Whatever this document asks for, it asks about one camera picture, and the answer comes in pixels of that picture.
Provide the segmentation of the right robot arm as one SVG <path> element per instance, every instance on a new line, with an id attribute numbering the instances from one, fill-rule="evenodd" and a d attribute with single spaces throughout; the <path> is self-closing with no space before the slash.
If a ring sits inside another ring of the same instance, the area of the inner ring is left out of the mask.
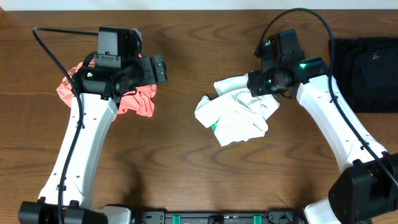
<path id="1" fill-rule="evenodd" d="M 306 58 L 294 30 L 260 40 L 261 69 L 249 73 L 252 96 L 282 95 L 310 114 L 330 145 L 341 175 L 326 199 L 307 205 L 306 223 L 370 223 L 397 210 L 397 155 L 364 128 L 341 95 L 328 65 Z"/>

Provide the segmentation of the white t-shirt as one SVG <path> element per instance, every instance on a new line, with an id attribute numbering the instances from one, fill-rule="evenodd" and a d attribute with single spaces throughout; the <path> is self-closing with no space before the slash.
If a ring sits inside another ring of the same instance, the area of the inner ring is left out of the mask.
<path id="1" fill-rule="evenodd" d="M 246 74 L 214 82 L 218 97 L 205 95 L 195 108 L 196 119 L 211 128 L 222 147 L 263 137 L 267 119 L 280 106 L 272 95 L 251 96 L 247 82 Z"/>

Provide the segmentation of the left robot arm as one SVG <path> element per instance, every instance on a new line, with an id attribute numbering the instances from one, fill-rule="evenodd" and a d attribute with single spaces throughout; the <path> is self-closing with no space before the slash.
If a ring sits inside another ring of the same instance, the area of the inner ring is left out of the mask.
<path id="1" fill-rule="evenodd" d="M 36 202 L 22 202 L 21 223 L 138 223 L 127 206 L 93 209 L 93 186 L 104 140 L 123 96 L 140 86 L 163 83 L 160 54 L 143 57 L 137 29 L 100 27 L 98 48 L 66 75 L 72 88 L 71 112 L 53 171 Z"/>

